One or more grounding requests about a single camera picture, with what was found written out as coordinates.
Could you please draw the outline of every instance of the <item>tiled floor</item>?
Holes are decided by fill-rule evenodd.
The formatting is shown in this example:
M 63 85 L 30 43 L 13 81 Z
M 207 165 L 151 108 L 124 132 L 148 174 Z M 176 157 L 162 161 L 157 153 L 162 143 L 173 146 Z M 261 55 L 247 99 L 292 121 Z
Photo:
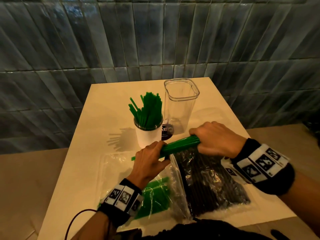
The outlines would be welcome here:
M 301 124 L 249 129 L 250 136 L 288 156 L 294 167 L 320 182 L 320 150 Z M 35 240 L 68 149 L 0 155 L 0 239 Z M 27 199 L 17 208 L 18 196 Z M 298 217 L 241 227 L 272 238 L 277 229 L 290 240 L 318 239 Z

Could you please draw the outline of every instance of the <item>hand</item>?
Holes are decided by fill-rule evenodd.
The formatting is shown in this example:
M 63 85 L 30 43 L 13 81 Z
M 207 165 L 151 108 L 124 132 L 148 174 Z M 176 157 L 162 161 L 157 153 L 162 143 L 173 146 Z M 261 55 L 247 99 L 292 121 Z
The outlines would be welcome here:
M 170 164 L 170 160 L 159 161 L 160 150 L 163 145 L 166 145 L 164 141 L 155 141 L 137 152 L 133 170 L 127 180 L 143 190 L 151 180 L 165 169 Z
M 189 133 L 199 137 L 198 151 L 208 156 L 235 158 L 247 140 L 216 121 L 191 128 Z

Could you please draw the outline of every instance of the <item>person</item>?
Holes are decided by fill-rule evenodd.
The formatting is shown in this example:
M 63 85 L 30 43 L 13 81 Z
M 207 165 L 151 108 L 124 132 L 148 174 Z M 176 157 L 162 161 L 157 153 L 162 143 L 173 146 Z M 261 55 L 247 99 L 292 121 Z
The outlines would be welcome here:
M 254 186 L 265 193 L 278 195 L 320 237 L 320 185 L 317 182 L 294 170 L 288 162 L 283 167 L 277 164 L 274 168 L 265 168 L 266 172 L 273 173 L 270 174 L 271 176 L 262 173 L 264 176 L 258 178 L 255 175 L 246 174 L 242 167 L 243 163 L 263 172 L 261 168 L 256 168 L 257 165 L 252 163 L 253 160 L 256 160 L 255 155 L 260 156 L 259 149 L 262 145 L 253 139 L 247 139 L 234 133 L 218 122 L 206 122 L 198 128 L 190 129 L 189 133 L 200 139 L 198 145 L 200 153 L 231 158 L 234 168 L 251 180 Z M 73 240 L 112 239 L 117 227 L 124 224 L 130 215 L 133 215 L 131 213 L 137 210 L 142 190 L 170 164 L 170 160 L 158 160 L 163 145 L 165 145 L 163 141 L 154 142 L 136 153 L 130 175 L 114 188 L 98 211 L 74 235 Z M 257 233 L 239 230 L 223 221 L 198 219 L 196 221 L 188 225 L 178 224 L 172 230 L 144 238 L 194 239 L 210 236 L 211 239 L 233 239 L 234 237 L 269 239 Z

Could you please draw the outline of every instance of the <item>cord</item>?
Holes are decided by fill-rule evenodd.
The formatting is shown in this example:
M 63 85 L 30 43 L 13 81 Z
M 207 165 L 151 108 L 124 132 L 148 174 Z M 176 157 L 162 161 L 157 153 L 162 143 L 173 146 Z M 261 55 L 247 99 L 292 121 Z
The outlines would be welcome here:
M 94 210 L 94 209 L 85 209 L 85 210 L 82 210 L 82 211 L 80 211 L 79 213 L 77 213 L 77 214 L 74 216 L 74 218 L 71 220 L 71 222 L 70 222 L 70 224 L 69 224 L 69 226 L 68 226 L 68 229 L 66 230 L 66 236 L 64 237 L 64 240 L 67 240 L 70 227 L 71 227 L 73 221 L 75 220 L 75 218 L 76 218 L 78 215 L 80 215 L 82 212 L 86 212 L 86 211 L 97 212 L 97 211 Z

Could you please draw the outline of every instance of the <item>black wristband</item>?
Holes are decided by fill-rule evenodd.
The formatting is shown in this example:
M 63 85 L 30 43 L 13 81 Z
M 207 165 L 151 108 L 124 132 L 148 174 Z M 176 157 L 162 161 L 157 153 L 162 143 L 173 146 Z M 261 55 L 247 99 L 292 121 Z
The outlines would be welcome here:
M 231 163 L 259 190 L 280 196 L 288 192 L 295 177 L 292 165 L 281 162 L 284 158 L 267 145 L 261 145 L 258 141 L 248 138 L 238 156 L 231 159 Z
M 98 211 L 106 214 L 115 227 L 125 224 L 130 216 L 135 216 L 143 200 L 142 191 L 126 178 L 117 185 Z

